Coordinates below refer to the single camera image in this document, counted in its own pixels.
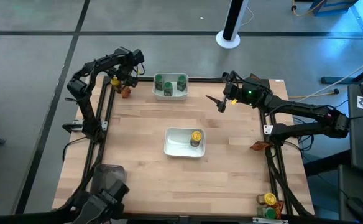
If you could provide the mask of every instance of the wooden tabletop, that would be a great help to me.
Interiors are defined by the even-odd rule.
[[[91,97],[95,111],[102,80],[98,77]],[[275,95],[288,99],[283,80],[270,80],[270,87]],[[256,215],[256,195],[270,191],[264,151],[250,149],[263,140],[259,111],[229,103],[226,112],[219,113],[205,95],[222,98],[223,89],[223,83],[189,83],[186,101],[157,101],[152,83],[139,82],[130,98],[116,95],[103,164],[121,165],[127,172],[130,192],[123,200],[125,213]],[[287,114],[277,114],[276,119],[293,124]],[[205,155],[201,159],[165,155],[169,127],[203,129]],[[80,137],[83,134],[73,133],[70,140]],[[289,141],[297,144],[296,139]],[[85,140],[68,147],[53,208],[63,205],[80,183],[88,144]],[[282,152],[289,187],[314,213],[300,152],[288,145]]]

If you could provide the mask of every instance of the yellow can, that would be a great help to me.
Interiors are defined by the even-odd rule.
[[[202,139],[202,134],[199,131],[194,131],[193,134],[191,134],[190,144],[193,147],[197,147],[200,145],[201,139]]]
[[[260,205],[275,205],[277,198],[273,193],[266,193],[256,196],[256,201]]]

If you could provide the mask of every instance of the white tray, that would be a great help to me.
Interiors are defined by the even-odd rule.
[[[165,96],[163,94],[163,91],[157,90],[155,88],[155,77],[157,75],[162,75],[163,78],[163,82],[170,82],[172,84],[173,87],[173,94],[172,96]],[[184,75],[186,76],[186,88],[183,91],[179,91],[177,89],[177,78],[180,75]],[[187,99],[187,95],[188,95],[188,75],[187,74],[182,74],[182,73],[156,73],[154,75],[154,81],[152,82],[152,93],[155,95],[155,97],[157,98],[157,100],[186,100]]]
[[[202,140],[197,147],[190,144],[191,134],[194,131],[202,134]],[[171,157],[201,158],[205,155],[205,132],[193,128],[168,128],[163,151]]]

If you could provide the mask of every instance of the white cable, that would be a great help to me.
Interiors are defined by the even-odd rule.
[[[358,71],[359,71],[360,69],[362,69],[362,68],[363,68],[363,65],[361,65],[361,67],[357,68],[357,69],[356,69],[354,72],[352,72],[350,75],[348,75],[348,76],[346,76],[346,77],[344,77],[344,78],[340,79],[339,81],[337,81],[337,82],[335,82],[335,83],[333,83],[333,84],[330,84],[329,86],[327,86],[327,87],[325,87],[325,88],[323,88],[323,89],[318,90],[318,91],[317,91],[317,92],[315,92],[315,93],[312,93],[312,94],[310,94],[310,95],[308,95],[308,96],[304,97],[304,98],[303,98],[303,99],[301,99],[301,100],[298,100],[297,102],[300,102],[300,101],[305,100],[305,99],[307,99],[307,98],[309,98],[309,97],[312,97],[313,95],[315,95],[315,94],[317,94],[317,93],[319,93],[319,92],[321,92],[321,91],[324,91],[324,90],[326,90],[326,89],[328,89],[328,88],[330,88],[330,87],[332,87],[332,86],[334,86],[334,85],[338,84],[339,82],[341,82],[341,81],[343,81],[343,80],[345,80],[345,79],[349,78],[350,76],[354,75],[356,72],[358,72]]]
[[[243,25],[246,25],[246,24],[248,24],[248,23],[250,23],[251,22],[251,20],[253,20],[253,18],[254,18],[254,13],[251,11],[251,9],[249,9],[248,8],[248,6],[246,7],[248,10],[249,10],[249,12],[252,14],[252,17],[249,19],[249,21],[248,22],[246,22],[246,23],[244,23],[244,24],[241,24],[241,26],[240,27],[242,27]]]

